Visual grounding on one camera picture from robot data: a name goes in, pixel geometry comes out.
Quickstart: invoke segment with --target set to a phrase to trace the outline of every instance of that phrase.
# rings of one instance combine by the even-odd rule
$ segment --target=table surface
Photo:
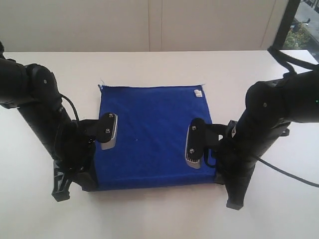
[[[315,63],[307,51],[292,56]],[[247,89],[278,79],[285,69],[266,51],[156,53],[7,53],[21,64],[54,72],[59,91],[80,119],[96,119],[98,84],[175,86],[204,84],[214,123],[241,116]],[[71,108],[64,103],[73,117]],[[52,159],[17,110],[0,109],[0,233],[5,239],[299,239],[319,234],[319,190],[257,163],[245,206],[225,207],[220,185],[82,192],[51,197]],[[319,127],[290,126],[264,159],[319,182]]]

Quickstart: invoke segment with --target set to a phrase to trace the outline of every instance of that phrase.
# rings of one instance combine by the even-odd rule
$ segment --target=blue towel
[[[196,97],[194,90],[202,91]],[[100,116],[118,115],[116,146],[96,144],[99,190],[212,183],[215,170],[187,166],[188,126],[193,118],[211,123],[202,86],[101,87]]]

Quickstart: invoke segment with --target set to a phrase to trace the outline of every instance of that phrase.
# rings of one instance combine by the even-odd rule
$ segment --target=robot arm
[[[215,181],[225,184],[227,207],[243,207],[252,173],[261,157],[280,136],[288,136],[291,122],[319,122],[319,67],[292,58],[294,64],[312,71],[296,74],[283,53],[273,54],[276,60],[289,69],[282,79],[257,82],[246,94],[246,110],[238,122],[228,125],[205,124],[194,119],[188,129],[186,162],[199,168],[207,151],[216,159]]]
[[[95,140],[102,149],[114,146],[117,116],[71,120],[62,105],[62,97],[69,99],[59,93],[53,73],[37,64],[6,60],[1,47],[0,43],[0,104],[17,108],[53,158],[52,196],[57,201],[69,199],[71,182],[85,191],[96,189]]]

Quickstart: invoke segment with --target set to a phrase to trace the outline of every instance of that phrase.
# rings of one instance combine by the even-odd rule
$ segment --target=window
[[[319,62],[319,0],[289,0],[274,46],[308,50]]]

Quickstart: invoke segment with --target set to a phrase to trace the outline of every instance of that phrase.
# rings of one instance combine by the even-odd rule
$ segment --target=tree
[[[310,34],[307,29],[300,24],[297,32],[290,30],[287,34],[284,49],[286,50],[301,50],[307,46],[310,40]]]

